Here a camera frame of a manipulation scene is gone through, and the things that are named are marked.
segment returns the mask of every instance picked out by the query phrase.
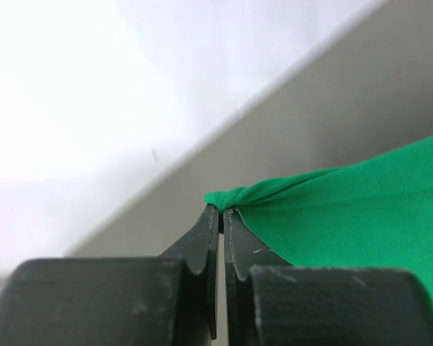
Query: black plastic part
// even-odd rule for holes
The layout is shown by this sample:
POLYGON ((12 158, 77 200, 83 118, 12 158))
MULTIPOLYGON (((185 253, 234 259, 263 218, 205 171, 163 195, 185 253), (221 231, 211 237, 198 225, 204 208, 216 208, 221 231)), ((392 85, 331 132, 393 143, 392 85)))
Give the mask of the black plastic part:
POLYGON ((0 346, 210 345, 206 284, 183 259, 26 262, 0 295, 0 346))
POLYGON ((194 274, 206 277, 206 305, 213 340, 217 338, 219 224, 218 210, 207 205, 193 228, 160 255, 184 258, 194 274))
POLYGON ((272 252, 245 226, 236 208, 224 212, 223 223, 228 342, 231 346, 258 345, 249 269, 253 265, 289 263, 272 252))
POLYGON ((433 305, 410 272, 265 266, 250 277, 260 345, 433 346, 433 305))

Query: white surface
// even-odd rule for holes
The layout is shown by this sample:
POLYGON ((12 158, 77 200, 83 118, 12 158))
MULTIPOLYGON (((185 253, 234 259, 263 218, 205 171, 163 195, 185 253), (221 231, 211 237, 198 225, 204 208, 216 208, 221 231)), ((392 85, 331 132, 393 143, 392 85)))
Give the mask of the white surface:
POLYGON ((380 2, 0 1, 0 275, 62 255, 380 2))

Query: gray wall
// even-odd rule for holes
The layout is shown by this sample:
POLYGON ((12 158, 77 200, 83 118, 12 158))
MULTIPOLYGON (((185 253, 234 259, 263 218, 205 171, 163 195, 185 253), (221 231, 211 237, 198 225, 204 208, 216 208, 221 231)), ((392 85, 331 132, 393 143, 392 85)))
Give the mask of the gray wall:
POLYGON ((205 192, 351 164, 431 134, 433 0, 391 0, 74 254, 157 254, 193 225, 205 192))

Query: green cloth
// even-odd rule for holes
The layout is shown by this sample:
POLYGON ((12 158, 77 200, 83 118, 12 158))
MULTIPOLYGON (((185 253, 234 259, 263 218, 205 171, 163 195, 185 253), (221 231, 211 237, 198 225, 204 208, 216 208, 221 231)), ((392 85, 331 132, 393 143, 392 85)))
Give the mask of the green cloth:
POLYGON ((211 192, 294 265, 400 267, 433 299, 433 136, 349 167, 211 192))

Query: scratch mark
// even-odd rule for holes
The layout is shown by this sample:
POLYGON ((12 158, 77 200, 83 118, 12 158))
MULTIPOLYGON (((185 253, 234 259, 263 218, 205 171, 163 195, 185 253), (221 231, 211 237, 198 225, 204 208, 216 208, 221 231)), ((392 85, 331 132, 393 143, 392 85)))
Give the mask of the scratch mark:
POLYGON ((152 154, 152 158, 154 159, 155 163, 159 162, 159 157, 157 155, 157 150, 156 149, 152 149, 151 150, 151 154, 152 154))
POLYGON ((270 267, 269 271, 272 272, 278 278, 290 281, 291 283, 296 283, 297 282, 296 278, 294 278, 293 276, 288 276, 288 275, 283 274, 282 272, 280 272, 279 270, 277 270, 275 267, 270 267))
POLYGON ((258 294, 255 294, 253 297, 254 305, 255 305, 255 325, 260 328, 261 327, 261 308, 260 308, 260 297, 258 294))
POLYGON ((204 235, 202 233, 196 234, 192 239, 189 239, 189 242, 191 243, 192 241, 195 240, 199 240, 203 237, 204 235))
POLYGON ((363 281, 363 279, 358 278, 357 276, 353 277, 353 280, 356 281, 361 286, 367 287, 367 284, 363 281))
POLYGON ((173 339, 173 321, 174 319, 170 319, 167 325, 167 342, 170 342, 173 339))
POLYGON ((131 308, 131 312, 133 312, 133 314, 140 314, 140 313, 144 313, 144 312, 148 312, 149 308, 143 304, 141 301, 137 301, 136 303, 133 304, 132 308, 131 308))
POLYGON ((168 299, 171 299, 173 297, 173 289, 172 289, 172 281, 167 275, 158 275, 160 284, 163 286, 163 288, 167 291, 167 297, 168 299))

